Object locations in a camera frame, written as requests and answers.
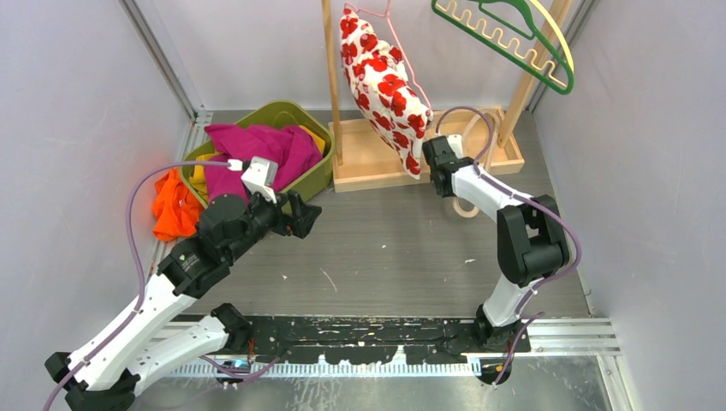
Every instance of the floral garment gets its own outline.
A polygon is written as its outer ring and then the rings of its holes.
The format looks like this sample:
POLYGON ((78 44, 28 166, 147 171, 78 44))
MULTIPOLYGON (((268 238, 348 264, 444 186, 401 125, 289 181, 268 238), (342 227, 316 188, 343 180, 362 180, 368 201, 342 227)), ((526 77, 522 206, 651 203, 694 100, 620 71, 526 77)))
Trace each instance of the floral garment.
POLYGON ((376 37, 371 24, 345 9, 340 21, 341 61, 350 92, 386 145, 413 178, 421 174, 421 145, 431 108, 408 86, 401 50, 376 37))

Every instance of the green hanger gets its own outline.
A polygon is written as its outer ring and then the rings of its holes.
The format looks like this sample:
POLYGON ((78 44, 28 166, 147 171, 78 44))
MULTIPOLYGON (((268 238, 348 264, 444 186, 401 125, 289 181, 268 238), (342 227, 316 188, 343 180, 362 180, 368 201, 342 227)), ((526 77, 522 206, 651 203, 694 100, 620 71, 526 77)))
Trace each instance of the green hanger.
POLYGON ((472 27, 471 20, 473 18, 473 14, 470 10, 465 9, 461 12, 460 16, 456 16, 456 0, 448 0, 448 3, 446 7, 442 7, 440 4, 437 3, 437 0, 431 0, 431 9, 433 9, 434 13, 437 15, 442 16, 444 19, 450 21, 455 26, 459 27, 463 32, 469 34, 470 36, 474 37, 475 39, 479 40, 480 42, 484 43, 485 45, 492 48, 497 53, 501 54, 504 57, 507 57, 512 63, 520 66, 524 70, 526 70, 529 74, 533 75, 538 80, 545 83, 549 88, 552 90, 555 90, 556 92, 559 92, 560 94, 568 94, 572 91, 572 87, 574 86, 574 62, 572 61, 572 56, 569 52, 569 47, 567 45, 567 42, 564 39, 564 36, 562 36, 562 32, 560 32, 559 27, 556 26, 556 23, 552 20, 552 17, 547 12, 547 10, 542 7, 541 4, 537 0, 469 0, 471 2, 476 2, 479 4, 479 10, 484 12, 485 14, 489 15, 492 19, 498 21, 499 23, 503 24, 507 28, 510 28, 515 33, 519 34, 524 39, 528 40, 534 40, 537 39, 540 42, 542 42, 542 45, 551 53, 551 55, 554 57, 557 63, 565 70, 565 73, 567 74, 567 84, 563 83, 561 80, 557 79, 554 76, 554 69, 556 67, 555 63, 551 60, 548 60, 547 62, 543 63, 541 67, 537 67, 533 64, 533 61, 536 59, 536 56, 532 56, 534 54, 534 50, 530 49, 524 55, 520 54, 518 52, 518 47, 521 44, 520 40, 516 37, 509 40, 509 42, 506 45, 501 44, 503 40, 504 31, 501 27, 495 27, 491 30, 491 34, 483 33, 486 30, 486 19, 483 17, 479 18, 479 20, 476 21, 476 25, 472 27), (523 32, 521 29, 515 27, 508 21, 502 19, 498 15, 493 14, 489 10, 485 8, 485 4, 491 4, 491 3, 506 3, 517 9, 517 11, 520 12, 522 18, 524 18, 525 23, 527 24, 527 27, 529 27, 530 30, 532 30, 531 34, 523 32), (532 10, 530 9, 530 5, 528 3, 531 3, 535 6, 536 9, 542 15, 544 15, 545 19, 550 23, 552 28, 555 31, 555 34, 557 35, 558 39, 560 40, 560 44, 562 46, 562 49, 564 50, 565 57, 561 56, 560 53, 557 51, 557 48, 555 48, 552 43, 550 43, 547 38, 542 34, 542 32, 539 31, 539 28, 537 28, 537 25, 534 23, 534 19, 532 17, 532 10), (480 26, 480 22, 484 22, 484 26, 481 30, 477 30, 480 26))

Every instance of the purple fabric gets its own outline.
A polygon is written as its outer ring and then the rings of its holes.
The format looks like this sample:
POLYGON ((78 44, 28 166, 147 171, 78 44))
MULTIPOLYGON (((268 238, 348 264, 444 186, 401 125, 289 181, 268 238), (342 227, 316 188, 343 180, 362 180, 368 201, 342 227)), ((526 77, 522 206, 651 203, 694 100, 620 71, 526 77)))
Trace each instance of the purple fabric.
MULTIPOLYGON (((205 127, 211 142, 222 154, 212 161, 250 160, 262 157, 277 163, 272 189, 281 191, 323 159, 310 134, 298 126, 281 130, 263 125, 240 128, 236 124, 212 124, 205 127)), ((209 199, 221 194, 237 194, 247 200, 242 186, 242 172, 222 167, 205 167, 209 199)))

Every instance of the laundry basket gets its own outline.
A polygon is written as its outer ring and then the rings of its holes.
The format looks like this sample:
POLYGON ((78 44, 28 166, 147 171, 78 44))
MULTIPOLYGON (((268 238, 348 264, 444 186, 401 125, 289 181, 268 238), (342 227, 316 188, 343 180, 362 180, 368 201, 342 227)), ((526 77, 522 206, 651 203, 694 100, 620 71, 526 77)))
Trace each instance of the laundry basket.
MULTIPOLYGON (((253 124, 263 124, 273 128, 283 128, 286 126, 305 126, 307 129, 315 133, 325 141, 325 149, 323 150, 323 159, 315 164, 305 174, 298 177, 297 180, 290 183, 283 192, 294 190, 300 193, 303 201, 308 201, 317 193, 320 193, 330 184, 333 178, 333 153, 335 153, 335 142, 327 128, 312 118, 310 114, 303 110, 298 104, 292 101, 279 100, 270 102, 248 116, 242 118, 236 123, 238 126, 246 128, 253 124)), ((214 145, 211 141, 207 141, 201 146, 192 150, 187 154, 185 160, 194 160, 203 154, 211 154, 214 152, 214 145)), ((187 185, 194 197, 199 200, 201 205, 207 207, 206 201, 201 198, 197 190, 189 183, 189 177, 194 171, 194 166, 186 165, 181 167, 181 180, 187 185)))

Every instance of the wooden floor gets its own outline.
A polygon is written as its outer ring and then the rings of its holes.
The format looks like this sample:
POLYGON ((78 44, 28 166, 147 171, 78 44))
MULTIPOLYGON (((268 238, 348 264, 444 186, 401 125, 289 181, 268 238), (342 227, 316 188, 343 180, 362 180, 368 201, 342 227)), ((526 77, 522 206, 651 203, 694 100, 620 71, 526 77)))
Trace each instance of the wooden floor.
MULTIPOLYGON (((217 112, 213 119, 234 122, 243 115, 217 112)), ((329 112, 314 115, 330 120, 329 112)), ((503 180, 526 193, 552 195, 528 113, 515 135, 527 163, 503 180)), ((499 278, 495 224, 481 214, 457 216, 428 184, 344 194, 330 188, 312 203, 323 214, 305 240, 269 235, 188 311, 208 313, 230 302, 247 314, 471 317, 499 278)), ((586 317, 579 278, 543 287, 525 311, 586 317)))

